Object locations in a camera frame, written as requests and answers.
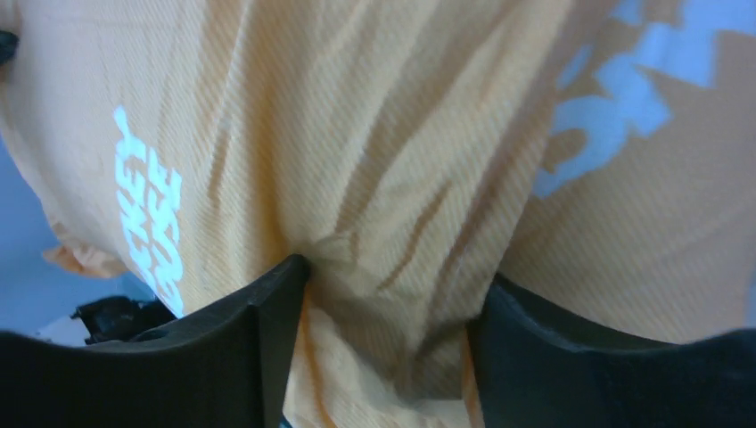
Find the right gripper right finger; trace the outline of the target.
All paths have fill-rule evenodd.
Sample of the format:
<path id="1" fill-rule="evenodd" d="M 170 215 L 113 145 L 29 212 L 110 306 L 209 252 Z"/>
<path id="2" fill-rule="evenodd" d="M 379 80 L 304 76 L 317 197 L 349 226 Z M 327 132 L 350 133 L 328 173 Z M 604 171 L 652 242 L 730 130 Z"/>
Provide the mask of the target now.
<path id="1" fill-rule="evenodd" d="M 468 326 L 488 427 L 752 427 L 755 332 L 671 344 L 580 317 L 502 276 Z"/>

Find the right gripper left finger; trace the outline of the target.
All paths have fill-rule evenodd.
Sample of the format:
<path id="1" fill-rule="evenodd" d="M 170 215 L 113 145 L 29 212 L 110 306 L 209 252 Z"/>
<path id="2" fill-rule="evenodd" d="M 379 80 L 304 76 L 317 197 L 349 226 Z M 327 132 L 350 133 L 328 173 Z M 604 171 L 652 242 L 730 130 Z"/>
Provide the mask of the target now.
<path id="1" fill-rule="evenodd" d="M 307 260 L 131 341 L 66 347 L 1 335 L 4 427 L 277 427 Z"/>

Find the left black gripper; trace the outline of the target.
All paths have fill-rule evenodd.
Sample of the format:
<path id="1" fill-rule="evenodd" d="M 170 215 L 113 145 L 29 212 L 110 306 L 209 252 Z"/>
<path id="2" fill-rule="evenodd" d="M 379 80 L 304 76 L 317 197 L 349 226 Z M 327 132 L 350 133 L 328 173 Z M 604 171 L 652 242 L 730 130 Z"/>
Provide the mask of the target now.
<path id="1" fill-rule="evenodd" d="M 76 307 L 70 316 L 89 332 L 86 345 L 129 341 L 138 334 L 176 319 L 159 300 L 133 300 L 125 295 L 105 297 Z"/>

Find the orange Mickey Mouse pillowcase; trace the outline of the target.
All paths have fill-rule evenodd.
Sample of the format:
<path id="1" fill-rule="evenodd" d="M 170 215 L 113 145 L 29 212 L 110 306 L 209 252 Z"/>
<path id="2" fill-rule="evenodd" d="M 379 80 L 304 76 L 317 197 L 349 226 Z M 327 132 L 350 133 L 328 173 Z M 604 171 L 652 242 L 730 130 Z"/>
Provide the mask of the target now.
<path id="1" fill-rule="evenodd" d="M 657 342 L 752 329 L 752 1 L 4 1 L 1 31 L 47 260 L 177 319 L 308 260 L 295 427 L 488 427 L 496 276 Z"/>

